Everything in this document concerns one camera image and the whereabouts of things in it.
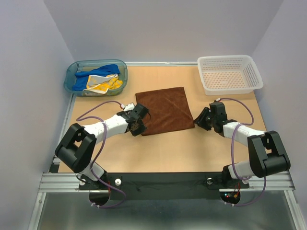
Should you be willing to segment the brown towel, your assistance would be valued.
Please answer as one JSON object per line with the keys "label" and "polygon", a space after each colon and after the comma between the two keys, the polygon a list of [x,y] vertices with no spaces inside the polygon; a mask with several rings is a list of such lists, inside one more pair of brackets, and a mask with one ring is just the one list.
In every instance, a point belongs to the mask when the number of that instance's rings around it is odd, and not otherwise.
{"label": "brown towel", "polygon": [[184,87],[174,87],[135,94],[136,102],[149,109],[143,122],[143,136],[194,128],[194,121]]}

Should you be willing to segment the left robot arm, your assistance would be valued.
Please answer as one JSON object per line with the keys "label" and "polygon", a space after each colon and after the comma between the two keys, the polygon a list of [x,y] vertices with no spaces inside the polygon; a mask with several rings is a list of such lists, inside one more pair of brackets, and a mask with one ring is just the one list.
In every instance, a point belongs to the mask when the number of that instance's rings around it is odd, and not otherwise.
{"label": "left robot arm", "polygon": [[96,144],[104,147],[106,139],[115,135],[130,132],[134,137],[146,131],[143,119],[149,109],[142,104],[120,104],[121,111],[107,120],[89,116],[99,122],[81,126],[71,125],[55,149],[57,156],[74,173],[86,176],[97,189],[106,185],[106,171],[92,159]]}

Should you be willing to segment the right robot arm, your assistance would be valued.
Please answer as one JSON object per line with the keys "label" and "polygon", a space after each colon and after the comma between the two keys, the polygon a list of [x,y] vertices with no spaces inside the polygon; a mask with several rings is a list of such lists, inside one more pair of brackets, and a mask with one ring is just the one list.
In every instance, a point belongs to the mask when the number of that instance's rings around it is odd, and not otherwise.
{"label": "right robot arm", "polygon": [[[264,178],[290,169],[291,163],[280,135],[276,131],[260,131],[250,128],[254,122],[240,123],[228,119],[225,105],[214,101],[205,107],[194,124],[207,131],[214,130],[220,136],[231,139],[231,164],[223,168],[221,183],[231,187],[251,177]],[[248,160],[235,163],[234,145],[238,142],[248,148]]]}

